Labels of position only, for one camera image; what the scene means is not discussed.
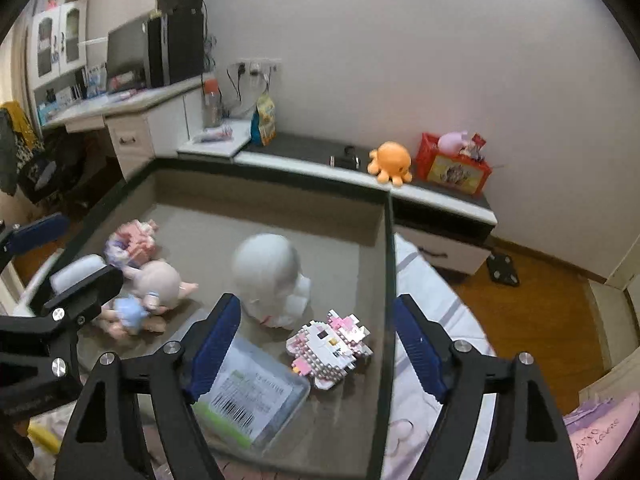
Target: computer tower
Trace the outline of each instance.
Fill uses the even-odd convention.
[[[145,14],[109,33],[109,92],[158,88],[203,70],[204,16],[199,9]]]
[[[162,75],[169,85],[204,71],[204,15],[200,9],[174,9],[161,17]]]

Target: blue gripper pad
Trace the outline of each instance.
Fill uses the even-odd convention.
[[[436,346],[424,333],[416,316],[422,318],[421,325],[425,328],[435,325],[433,328],[436,329],[436,333],[433,335],[439,339],[437,343],[440,344],[437,346],[440,348],[440,352],[436,350]],[[394,301],[394,322],[396,332],[398,332],[409,361],[411,361],[415,374],[420,380],[422,389],[433,395],[438,402],[444,403],[450,389],[444,381],[444,367],[441,358],[443,351],[448,352],[448,345],[438,331],[438,329],[442,330],[445,338],[448,339],[444,329],[437,323],[428,321],[408,294],[403,294]]]
[[[240,319],[240,300],[223,294],[209,317],[194,323],[182,338],[182,389],[192,403],[211,389]]]
[[[7,244],[10,254],[24,254],[36,247],[60,238],[69,228],[69,219],[55,213],[14,231]]]

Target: orange octopus plush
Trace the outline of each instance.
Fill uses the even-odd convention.
[[[409,173],[411,156],[404,146],[397,142],[385,142],[377,150],[369,153],[372,161],[367,166],[367,171],[378,176],[380,184],[386,184],[391,180],[394,186],[402,186],[403,182],[411,182]]]

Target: snack bag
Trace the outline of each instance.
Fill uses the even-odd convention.
[[[276,135],[276,107],[269,94],[258,97],[251,121],[251,142],[266,146]]]

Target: glass cabinet door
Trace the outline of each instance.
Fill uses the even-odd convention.
[[[53,20],[47,17],[38,24],[38,77],[51,73],[53,52]]]
[[[71,9],[66,12],[65,30],[62,31],[62,54],[65,63],[72,63],[80,59],[79,23],[80,10]]]
[[[86,65],[86,1],[60,7],[60,75]]]
[[[29,75],[32,88],[39,88],[60,75],[60,9],[37,14],[31,24]]]

